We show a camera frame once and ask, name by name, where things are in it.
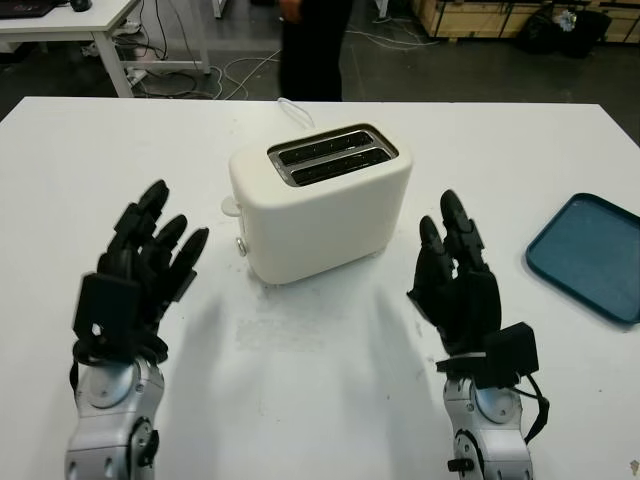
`toaster slot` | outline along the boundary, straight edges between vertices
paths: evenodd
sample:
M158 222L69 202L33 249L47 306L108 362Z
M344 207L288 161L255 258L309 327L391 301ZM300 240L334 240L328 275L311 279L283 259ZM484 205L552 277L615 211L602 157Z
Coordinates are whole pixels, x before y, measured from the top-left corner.
M354 132L341 137L331 138L311 145L292 148L280 152L280 161L284 166L314 160L320 157L341 153L346 150L364 147L373 143L373 138L367 132Z
M291 176L299 186L304 186L386 162L387 160L391 160L391 156L385 150L374 148L312 167L294 170L291 172Z

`black bag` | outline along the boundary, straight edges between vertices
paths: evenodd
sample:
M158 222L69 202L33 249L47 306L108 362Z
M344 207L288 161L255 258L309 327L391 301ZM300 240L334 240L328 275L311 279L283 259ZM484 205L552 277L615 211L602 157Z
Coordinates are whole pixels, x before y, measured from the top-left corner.
M560 47L562 29L553 21L553 4L531 15L516 37L516 44L529 53L551 53Z
M604 13L587 10L576 12L575 28L563 34L562 53L573 58L584 58L600 40L611 24Z

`white tabletop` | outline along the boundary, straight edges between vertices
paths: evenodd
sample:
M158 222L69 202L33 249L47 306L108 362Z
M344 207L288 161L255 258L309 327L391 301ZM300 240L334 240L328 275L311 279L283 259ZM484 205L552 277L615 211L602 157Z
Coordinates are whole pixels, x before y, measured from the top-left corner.
M6 33L100 32L108 31L123 12L139 0L92 0L85 12L75 12L69 4L57 7L40 18L0 20L0 35Z
M168 312L158 480L442 479L451 458L445 358L405 297L418 221L454 188L501 287L503 325L536 332L549 424L537 478L629 479L640 460L638 328L539 280L523 254L576 192L640 212L640 150L598 106L307 105L320 126L380 122L415 167L394 238L373 258L267 287L220 211L232 152L300 127L273 103L28 98L0 124L2 477L62 478L76 412L67 373L80 275L152 181L166 219L212 228L199 276ZM525 401L524 428L535 418Z

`white toaster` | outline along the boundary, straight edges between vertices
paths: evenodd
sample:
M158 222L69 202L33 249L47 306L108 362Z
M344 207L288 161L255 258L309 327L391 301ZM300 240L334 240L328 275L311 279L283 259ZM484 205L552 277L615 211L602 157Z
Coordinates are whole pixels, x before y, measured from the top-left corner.
M258 277L285 284L384 248L410 172L409 152L371 125L305 132L236 153L223 211Z

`teal tray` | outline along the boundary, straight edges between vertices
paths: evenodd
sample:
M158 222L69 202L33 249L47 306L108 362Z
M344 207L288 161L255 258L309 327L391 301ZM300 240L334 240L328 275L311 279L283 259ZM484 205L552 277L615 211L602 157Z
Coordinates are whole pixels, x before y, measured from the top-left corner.
M529 267L607 318L640 323L640 217L571 197L527 248Z

